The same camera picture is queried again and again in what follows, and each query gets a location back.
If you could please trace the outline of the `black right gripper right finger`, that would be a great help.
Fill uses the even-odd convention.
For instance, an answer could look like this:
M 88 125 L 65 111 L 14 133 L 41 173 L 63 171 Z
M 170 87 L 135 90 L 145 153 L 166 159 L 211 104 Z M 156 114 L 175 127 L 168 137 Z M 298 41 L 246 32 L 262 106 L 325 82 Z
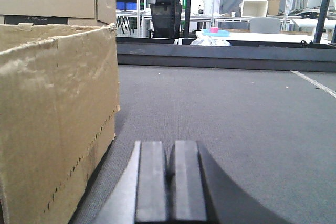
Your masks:
M 200 142 L 176 141 L 169 168 L 171 223 L 287 223 L 234 182 Z

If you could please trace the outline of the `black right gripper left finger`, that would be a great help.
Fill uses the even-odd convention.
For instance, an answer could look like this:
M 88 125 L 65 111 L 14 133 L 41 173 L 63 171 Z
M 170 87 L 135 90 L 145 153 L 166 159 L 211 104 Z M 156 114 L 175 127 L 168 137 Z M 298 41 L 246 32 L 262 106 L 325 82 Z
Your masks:
M 93 223 L 167 223 L 161 141 L 136 141 L 128 164 Z

